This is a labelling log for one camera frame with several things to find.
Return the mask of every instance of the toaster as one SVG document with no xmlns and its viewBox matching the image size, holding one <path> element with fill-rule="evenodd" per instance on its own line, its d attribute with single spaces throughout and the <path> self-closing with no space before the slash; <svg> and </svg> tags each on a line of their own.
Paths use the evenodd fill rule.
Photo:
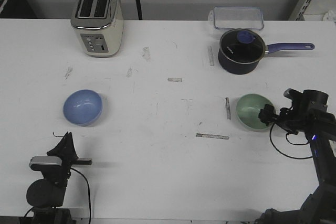
<svg viewBox="0 0 336 224">
<path fill-rule="evenodd" d="M 113 56 L 120 48 L 124 26 L 120 0 L 76 0 L 71 25 L 85 53 Z"/>
</svg>

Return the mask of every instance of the white table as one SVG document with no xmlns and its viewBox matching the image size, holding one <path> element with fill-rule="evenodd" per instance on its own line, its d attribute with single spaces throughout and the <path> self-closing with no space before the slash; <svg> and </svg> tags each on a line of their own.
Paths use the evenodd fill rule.
<svg viewBox="0 0 336 224">
<path fill-rule="evenodd" d="M 329 94 L 335 113 L 334 23 L 265 22 L 267 44 L 316 48 L 276 52 L 242 76 L 219 65 L 208 22 L 126 21 L 112 58 L 85 55 L 69 20 L 3 19 L 0 29 L 0 216 L 22 216 L 30 207 L 26 190 L 42 175 L 28 163 L 60 141 L 53 132 L 71 131 L 78 156 L 93 159 L 76 168 L 90 181 L 95 218 L 253 220 L 268 208 L 299 209 L 318 185 L 312 160 L 281 156 L 268 132 L 239 124 L 234 108 L 243 94 L 259 93 L 279 111 L 290 106 L 287 88 L 316 89 Z M 62 114 L 67 96 L 80 89 L 103 97 L 92 126 L 72 125 Z M 308 146 L 290 146 L 281 129 L 274 141 L 290 155 L 310 155 Z M 64 207 L 86 217 L 87 205 L 86 184 L 72 173 Z"/>
</svg>

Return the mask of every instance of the green bowl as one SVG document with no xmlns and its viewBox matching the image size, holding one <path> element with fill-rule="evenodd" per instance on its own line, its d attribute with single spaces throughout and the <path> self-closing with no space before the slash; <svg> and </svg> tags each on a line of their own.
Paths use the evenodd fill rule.
<svg viewBox="0 0 336 224">
<path fill-rule="evenodd" d="M 250 130 L 266 130 L 270 127 L 270 124 L 267 126 L 258 118 L 258 114 L 265 104 L 273 106 L 270 100 L 259 94 L 246 94 L 242 96 L 236 106 L 238 120 Z"/>
</svg>

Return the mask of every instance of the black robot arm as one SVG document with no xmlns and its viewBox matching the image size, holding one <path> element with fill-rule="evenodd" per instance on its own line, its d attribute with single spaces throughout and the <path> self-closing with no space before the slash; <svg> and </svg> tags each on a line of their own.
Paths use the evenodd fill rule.
<svg viewBox="0 0 336 224">
<path fill-rule="evenodd" d="M 73 145 L 72 133 L 67 132 L 47 156 L 35 156 L 30 160 L 32 170 L 42 173 L 43 179 L 33 182 L 26 194 L 33 206 L 31 224 L 73 224 L 69 209 L 56 208 L 63 205 L 72 165 L 91 165 L 91 159 L 79 158 Z"/>
<path fill-rule="evenodd" d="M 274 108 L 266 104 L 259 118 L 266 124 L 277 124 L 290 134 L 304 132 L 310 144 L 319 186 L 299 210 L 279 212 L 268 209 L 255 223 L 335 224 L 336 119 L 327 113 L 328 95 L 316 90 L 300 93 L 288 89 L 284 96 L 292 100 L 290 108 L 282 108 L 276 115 Z"/>
</svg>

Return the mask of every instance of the purple handle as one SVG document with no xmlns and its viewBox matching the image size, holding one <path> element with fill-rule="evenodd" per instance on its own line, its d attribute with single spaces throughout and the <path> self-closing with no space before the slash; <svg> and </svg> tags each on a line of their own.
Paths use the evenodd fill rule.
<svg viewBox="0 0 336 224">
<path fill-rule="evenodd" d="M 313 50 L 315 45 L 312 43 L 275 43 L 267 45 L 268 53 L 280 50 Z"/>
</svg>

